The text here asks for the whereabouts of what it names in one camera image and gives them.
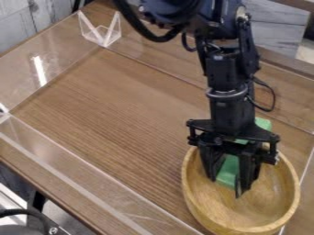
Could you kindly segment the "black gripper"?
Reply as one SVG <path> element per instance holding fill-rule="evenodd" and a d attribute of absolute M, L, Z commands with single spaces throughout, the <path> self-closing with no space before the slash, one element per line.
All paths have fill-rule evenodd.
<path fill-rule="evenodd" d="M 254 95 L 247 90 L 226 93 L 210 90 L 206 96 L 210 100 L 211 118 L 191 119 L 187 122 L 187 143 L 199 146 L 203 170 L 213 182 L 226 161 L 225 152 L 239 156 L 249 143 L 257 145 L 249 151 L 250 154 L 238 157 L 234 191 L 239 198 L 259 178 L 262 162 L 277 163 L 279 136 L 257 124 L 257 104 Z"/>

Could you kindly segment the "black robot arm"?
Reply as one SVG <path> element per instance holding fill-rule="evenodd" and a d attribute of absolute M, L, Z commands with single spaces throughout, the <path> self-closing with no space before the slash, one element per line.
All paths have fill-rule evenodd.
<path fill-rule="evenodd" d="M 262 165 L 277 162 L 279 136 L 261 127 L 254 84 L 261 69 L 251 21 L 242 0 L 142 0 L 150 20 L 191 34 L 207 78 L 210 118 L 187 122 L 188 143 L 198 147 L 211 180 L 227 158 L 237 158 L 231 186 L 241 196 L 259 177 Z"/>

